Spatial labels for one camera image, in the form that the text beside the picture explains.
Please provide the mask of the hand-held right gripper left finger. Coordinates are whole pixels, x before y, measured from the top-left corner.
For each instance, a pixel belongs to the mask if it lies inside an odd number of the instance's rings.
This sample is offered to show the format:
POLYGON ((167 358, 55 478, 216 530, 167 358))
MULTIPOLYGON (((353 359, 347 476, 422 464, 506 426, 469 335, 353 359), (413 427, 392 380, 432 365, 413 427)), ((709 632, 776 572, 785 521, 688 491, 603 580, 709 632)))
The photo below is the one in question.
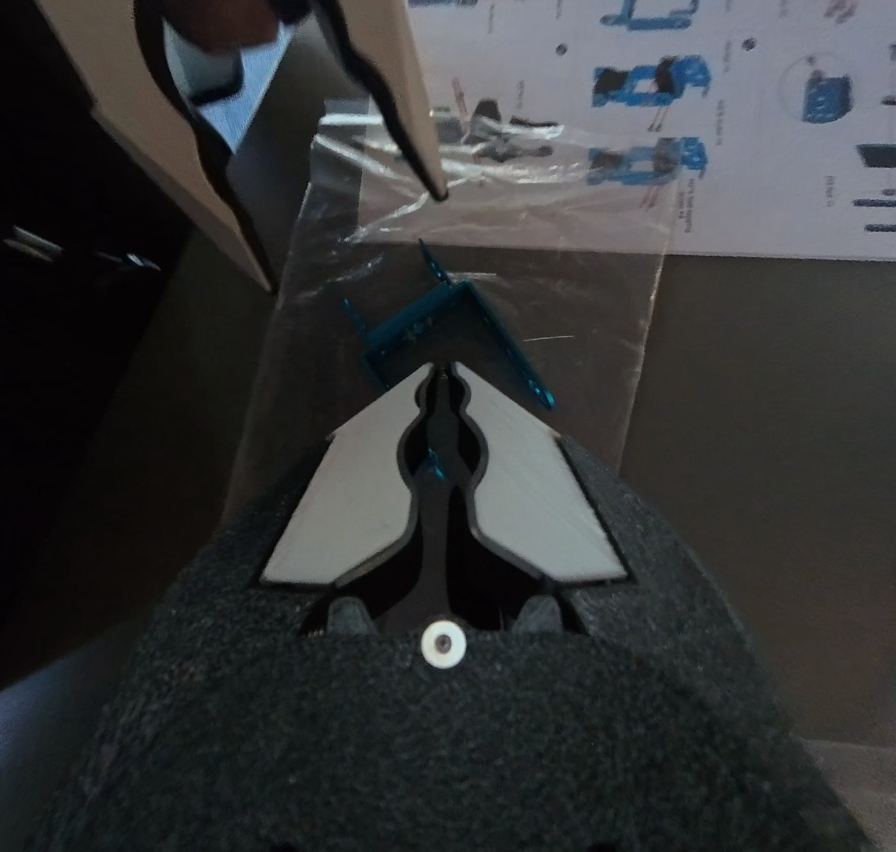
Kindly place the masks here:
POLYGON ((425 364, 335 429, 261 570, 265 588, 364 600, 385 615, 422 569, 420 496, 407 444, 425 428, 425 364))

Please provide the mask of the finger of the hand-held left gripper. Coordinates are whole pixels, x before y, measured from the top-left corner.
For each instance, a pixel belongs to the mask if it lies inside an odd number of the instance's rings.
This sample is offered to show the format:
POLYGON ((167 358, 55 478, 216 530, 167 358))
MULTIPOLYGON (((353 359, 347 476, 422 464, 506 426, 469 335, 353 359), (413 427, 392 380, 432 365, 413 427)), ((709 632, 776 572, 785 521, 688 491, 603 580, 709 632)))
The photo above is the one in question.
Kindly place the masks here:
POLYGON ((374 100, 409 167, 436 202, 448 195, 439 141, 404 0, 310 0, 349 76, 374 100))
POLYGON ((230 150, 180 96, 148 0, 33 0, 91 98, 94 120, 268 293, 275 275, 226 168, 230 150))

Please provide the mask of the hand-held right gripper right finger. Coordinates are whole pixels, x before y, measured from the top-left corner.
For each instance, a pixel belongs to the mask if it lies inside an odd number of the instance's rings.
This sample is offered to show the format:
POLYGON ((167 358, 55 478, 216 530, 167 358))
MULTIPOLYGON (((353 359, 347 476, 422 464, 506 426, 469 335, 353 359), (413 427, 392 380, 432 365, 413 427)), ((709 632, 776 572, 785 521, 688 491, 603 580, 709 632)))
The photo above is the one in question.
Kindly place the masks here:
POLYGON ((628 582, 628 564, 561 435, 461 362, 447 375, 461 476, 445 556, 454 614, 508 631, 527 603, 628 582))

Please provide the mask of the long blue U bracket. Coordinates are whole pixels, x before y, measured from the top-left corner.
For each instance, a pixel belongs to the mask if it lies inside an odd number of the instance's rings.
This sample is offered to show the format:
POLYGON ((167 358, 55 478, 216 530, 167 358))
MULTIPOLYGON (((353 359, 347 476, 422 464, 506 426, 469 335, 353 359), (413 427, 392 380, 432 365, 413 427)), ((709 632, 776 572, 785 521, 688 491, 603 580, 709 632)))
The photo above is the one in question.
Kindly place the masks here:
POLYGON ((488 441, 475 415, 468 413, 477 393, 485 401, 516 401, 487 382, 457 353, 476 345, 476 332, 486 331, 505 363, 514 367, 529 392, 551 410, 554 397, 516 340, 470 282, 442 281, 374 329, 345 300, 366 349, 364 367, 380 385, 380 393, 339 429, 331 441, 361 441, 355 466, 379 468, 367 479, 384 478, 398 500, 417 504, 420 477, 431 468, 462 498, 474 493, 487 469, 488 441))

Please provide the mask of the person's left hand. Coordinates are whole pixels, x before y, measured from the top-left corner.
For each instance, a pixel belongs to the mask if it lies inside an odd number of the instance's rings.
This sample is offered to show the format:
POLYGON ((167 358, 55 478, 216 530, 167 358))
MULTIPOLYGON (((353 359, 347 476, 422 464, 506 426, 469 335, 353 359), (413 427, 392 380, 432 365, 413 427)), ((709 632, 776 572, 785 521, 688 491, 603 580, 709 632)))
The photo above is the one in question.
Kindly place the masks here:
POLYGON ((273 43, 280 21, 267 0, 186 0, 180 34, 199 49, 220 54, 273 43))

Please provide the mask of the person's dark clothing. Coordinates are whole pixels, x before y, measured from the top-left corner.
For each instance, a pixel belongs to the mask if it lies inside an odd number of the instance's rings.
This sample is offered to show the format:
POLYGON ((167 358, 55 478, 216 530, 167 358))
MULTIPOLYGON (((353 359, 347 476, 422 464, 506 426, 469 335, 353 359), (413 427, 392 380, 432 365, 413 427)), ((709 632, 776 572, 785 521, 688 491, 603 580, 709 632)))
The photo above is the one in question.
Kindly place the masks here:
POLYGON ((7 622, 185 247, 36 0, 2 0, 1 607, 7 622))

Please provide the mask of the clear plastic bag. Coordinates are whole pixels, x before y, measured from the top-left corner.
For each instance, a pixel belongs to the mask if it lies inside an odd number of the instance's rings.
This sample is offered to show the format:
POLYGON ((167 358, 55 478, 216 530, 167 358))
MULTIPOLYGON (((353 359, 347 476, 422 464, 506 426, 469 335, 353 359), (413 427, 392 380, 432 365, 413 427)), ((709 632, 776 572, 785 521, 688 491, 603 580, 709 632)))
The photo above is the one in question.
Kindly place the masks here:
POLYGON ((230 484, 246 503, 312 443, 380 393, 342 309, 375 326, 435 286, 419 240, 455 284, 470 282, 554 397, 549 410, 486 331, 457 358, 618 467, 644 362, 666 240, 668 195, 643 213, 633 186, 590 186, 601 141, 505 117, 490 98, 435 125, 450 196, 420 187, 364 98, 326 101, 288 155, 307 180, 288 238, 230 484))

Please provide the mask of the assembly instruction booklet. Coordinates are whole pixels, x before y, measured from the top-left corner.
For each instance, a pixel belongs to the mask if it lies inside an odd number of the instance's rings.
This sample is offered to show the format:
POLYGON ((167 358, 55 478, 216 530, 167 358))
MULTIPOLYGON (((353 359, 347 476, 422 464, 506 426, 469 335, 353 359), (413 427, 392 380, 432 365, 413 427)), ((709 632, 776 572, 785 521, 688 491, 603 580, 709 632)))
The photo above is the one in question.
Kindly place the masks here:
POLYGON ((894 0, 404 0, 450 196, 378 119, 362 234, 894 258, 894 0))

